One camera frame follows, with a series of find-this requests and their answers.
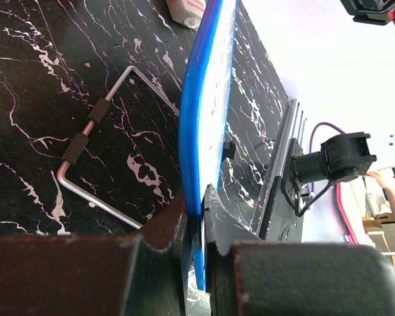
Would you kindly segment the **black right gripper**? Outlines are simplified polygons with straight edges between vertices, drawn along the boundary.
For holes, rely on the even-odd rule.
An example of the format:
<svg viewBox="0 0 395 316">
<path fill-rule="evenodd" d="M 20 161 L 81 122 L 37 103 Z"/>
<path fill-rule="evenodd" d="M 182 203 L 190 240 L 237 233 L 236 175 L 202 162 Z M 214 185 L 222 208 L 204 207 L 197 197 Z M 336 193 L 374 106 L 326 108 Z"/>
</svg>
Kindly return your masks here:
<svg viewBox="0 0 395 316">
<path fill-rule="evenodd" d="M 395 0 L 341 0 L 346 12 L 358 23 L 395 25 Z"/>
</svg>

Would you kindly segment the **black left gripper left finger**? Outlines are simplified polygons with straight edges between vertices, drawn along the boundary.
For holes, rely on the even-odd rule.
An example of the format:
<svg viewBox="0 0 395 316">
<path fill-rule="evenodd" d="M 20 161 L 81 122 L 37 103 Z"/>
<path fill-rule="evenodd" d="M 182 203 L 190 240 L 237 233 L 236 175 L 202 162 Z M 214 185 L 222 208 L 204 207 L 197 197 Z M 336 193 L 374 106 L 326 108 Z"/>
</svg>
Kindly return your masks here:
<svg viewBox="0 0 395 316">
<path fill-rule="evenodd" d="M 0 237 L 0 315 L 184 315 L 187 217 L 177 196 L 133 234 Z"/>
</svg>

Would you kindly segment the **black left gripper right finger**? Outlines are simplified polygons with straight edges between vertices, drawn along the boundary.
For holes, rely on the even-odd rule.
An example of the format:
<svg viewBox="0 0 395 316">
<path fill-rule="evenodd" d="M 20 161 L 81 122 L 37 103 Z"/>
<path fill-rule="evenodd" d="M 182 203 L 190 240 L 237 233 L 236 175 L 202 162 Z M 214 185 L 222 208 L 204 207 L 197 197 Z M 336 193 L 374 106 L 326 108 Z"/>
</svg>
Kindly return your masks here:
<svg viewBox="0 0 395 316">
<path fill-rule="evenodd" d="M 203 209 L 213 315 L 395 315 L 395 270 L 374 248 L 263 241 L 212 186 Z"/>
</svg>

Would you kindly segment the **white whiteboard blue frame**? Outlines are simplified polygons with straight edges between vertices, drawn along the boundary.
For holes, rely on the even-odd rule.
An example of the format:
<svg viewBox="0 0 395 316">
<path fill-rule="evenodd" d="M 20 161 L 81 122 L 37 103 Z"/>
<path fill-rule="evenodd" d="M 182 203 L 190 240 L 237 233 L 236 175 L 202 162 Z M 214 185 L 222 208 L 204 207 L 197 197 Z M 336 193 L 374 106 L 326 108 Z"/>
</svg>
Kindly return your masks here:
<svg viewBox="0 0 395 316">
<path fill-rule="evenodd" d="M 198 290 L 206 289 L 204 196 L 217 189 L 234 57 L 237 1 L 208 1 L 183 79 L 178 158 Z"/>
</svg>

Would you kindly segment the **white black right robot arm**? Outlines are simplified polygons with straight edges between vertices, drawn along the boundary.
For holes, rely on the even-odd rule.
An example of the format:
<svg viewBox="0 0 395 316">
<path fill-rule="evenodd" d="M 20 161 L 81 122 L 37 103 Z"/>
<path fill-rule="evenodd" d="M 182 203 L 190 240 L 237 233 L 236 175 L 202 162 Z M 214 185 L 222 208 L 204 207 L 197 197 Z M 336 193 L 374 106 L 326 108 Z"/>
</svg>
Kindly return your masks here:
<svg viewBox="0 0 395 316">
<path fill-rule="evenodd" d="M 354 22 L 395 25 L 395 1 L 342 1 Z M 395 133 L 339 134 L 321 144 L 321 150 L 302 154 L 297 139 L 290 141 L 282 180 L 307 184 L 328 180 L 331 184 L 349 182 L 369 169 L 395 168 Z"/>
</svg>

